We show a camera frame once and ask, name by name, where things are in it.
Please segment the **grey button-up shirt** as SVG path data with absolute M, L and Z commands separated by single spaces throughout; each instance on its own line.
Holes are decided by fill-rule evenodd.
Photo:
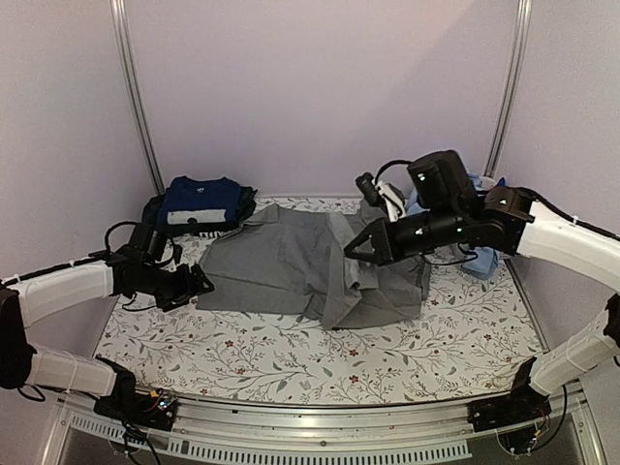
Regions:
M 345 246 L 383 212 L 362 201 L 354 214 L 272 204 L 207 247 L 200 266 L 214 290 L 197 308 L 302 315 L 324 329 L 368 328 L 416 318 L 430 265 L 414 257 L 376 266 Z

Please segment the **right robot arm white sleeves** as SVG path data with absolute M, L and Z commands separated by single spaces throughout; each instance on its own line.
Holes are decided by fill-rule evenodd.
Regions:
M 408 163 L 422 211 L 396 222 L 409 257 L 465 243 L 510 256 L 558 264 L 619 290 L 617 235 L 570 217 L 528 188 L 494 187 L 478 192 L 453 150 Z M 566 382 L 619 355 L 619 296 L 558 348 L 536 357 L 530 386 L 550 394 Z

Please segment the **robot arm white sleeves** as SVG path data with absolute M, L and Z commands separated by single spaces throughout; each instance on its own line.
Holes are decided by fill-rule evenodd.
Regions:
M 619 290 L 617 235 L 570 217 L 528 188 L 494 187 L 478 192 L 453 150 L 408 163 L 422 211 L 396 222 L 409 257 L 465 243 L 510 256 L 558 264 Z M 619 355 L 619 296 L 558 348 L 536 357 L 530 386 L 550 394 L 566 382 Z
M 1 283 L 1 387 L 80 391 L 111 395 L 111 367 L 94 357 L 62 352 L 28 339 L 30 327 L 96 300 L 147 295 L 155 303 L 156 270 L 175 271 L 181 248 L 163 258 L 167 238 L 144 223 L 132 223 L 127 243 L 113 249 L 104 236 L 102 250 Z

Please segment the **dark green plaid garment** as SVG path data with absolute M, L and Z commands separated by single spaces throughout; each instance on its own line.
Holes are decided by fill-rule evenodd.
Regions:
M 255 202 L 256 194 L 257 191 L 252 187 L 241 187 L 239 204 L 236 210 L 237 220 L 246 220 L 254 213 L 257 206 L 257 203 Z M 166 233 L 169 236 L 190 234 L 194 236 L 215 238 L 222 233 L 227 233 L 238 227 L 237 222 L 199 224 L 197 220 L 191 220 L 187 225 L 161 226 L 158 221 L 159 214 L 163 211 L 164 200 L 165 195 L 151 198 L 144 206 L 141 214 L 141 221 L 153 226 L 160 233 Z

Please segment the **light blue shirt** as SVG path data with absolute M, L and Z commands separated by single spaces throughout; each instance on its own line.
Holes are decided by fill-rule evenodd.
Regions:
M 479 176 L 472 172 L 469 172 L 468 176 L 478 192 L 505 184 L 503 178 L 496 181 L 492 177 Z M 471 247 L 467 244 L 453 244 L 449 248 L 455 257 L 453 263 L 459 265 L 461 270 L 465 273 L 478 279 L 490 279 L 498 267 L 498 252 L 490 247 Z

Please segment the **floral patterned table cloth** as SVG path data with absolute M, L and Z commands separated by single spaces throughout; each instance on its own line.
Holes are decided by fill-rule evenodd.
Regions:
M 442 401 L 507 390 L 543 351 L 510 269 L 480 280 L 450 250 L 433 255 L 419 316 L 324 330 L 299 315 L 169 313 L 149 296 L 120 298 L 96 353 L 139 385 L 184 395 L 312 406 Z

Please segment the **left robot arm white sleeves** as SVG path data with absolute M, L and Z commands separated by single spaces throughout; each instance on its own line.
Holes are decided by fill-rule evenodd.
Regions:
M 1 387 L 80 391 L 111 395 L 111 367 L 94 357 L 62 352 L 28 339 L 30 327 L 96 300 L 147 295 L 155 303 L 156 270 L 175 271 L 181 248 L 163 258 L 167 238 L 144 223 L 132 223 L 127 243 L 113 249 L 104 236 L 102 250 L 1 283 Z

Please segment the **right aluminium frame post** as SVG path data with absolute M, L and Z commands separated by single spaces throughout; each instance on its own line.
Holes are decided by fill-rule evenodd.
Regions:
M 484 175 L 488 177 L 493 177 L 496 174 L 500 164 L 502 150 L 509 129 L 513 105 L 523 69 L 523 62 L 528 43 L 532 6 L 532 0 L 519 0 L 517 2 L 508 73 L 504 85 L 498 118 L 491 140 L 489 154 L 484 167 Z

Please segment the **aluminium frame post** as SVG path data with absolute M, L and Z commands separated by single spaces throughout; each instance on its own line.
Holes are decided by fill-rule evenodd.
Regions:
M 500 164 L 502 150 L 509 129 L 513 105 L 523 69 L 523 62 L 528 43 L 532 6 L 532 0 L 519 0 L 517 2 L 508 73 L 504 85 L 498 118 L 491 140 L 489 154 L 484 167 L 484 175 L 488 177 L 493 177 L 496 174 Z
M 154 192 L 157 195 L 162 195 L 165 191 L 165 185 L 156 157 L 140 92 L 138 71 L 131 44 L 126 2 L 123 0 L 111 0 L 109 3 L 121 71 L 125 81 L 147 174 Z

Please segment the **aluminium front rail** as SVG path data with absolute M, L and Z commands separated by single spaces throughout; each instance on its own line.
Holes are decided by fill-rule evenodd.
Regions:
M 129 438 L 93 400 L 60 397 L 45 464 L 607 464 L 581 385 L 547 418 L 478 431 L 468 400 L 371 407 L 257 404 L 186 396 L 168 431 Z

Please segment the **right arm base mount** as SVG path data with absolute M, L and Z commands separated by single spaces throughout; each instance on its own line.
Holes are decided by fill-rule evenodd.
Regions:
M 475 432 L 534 419 L 546 422 L 551 413 L 549 395 L 540 394 L 530 386 L 535 361 L 532 357 L 520 365 L 507 394 L 475 400 L 467 405 L 467 421 Z

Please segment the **left aluminium frame post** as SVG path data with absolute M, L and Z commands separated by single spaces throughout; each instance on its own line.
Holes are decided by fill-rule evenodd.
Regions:
M 111 0 L 109 3 L 121 71 L 125 81 L 147 174 L 154 192 L 157 195 L 162 195 L 165 191 L 165 185 L 156 157 L 140 92 L 138 71 L 131 44 L 126 2 L 123 0 Z

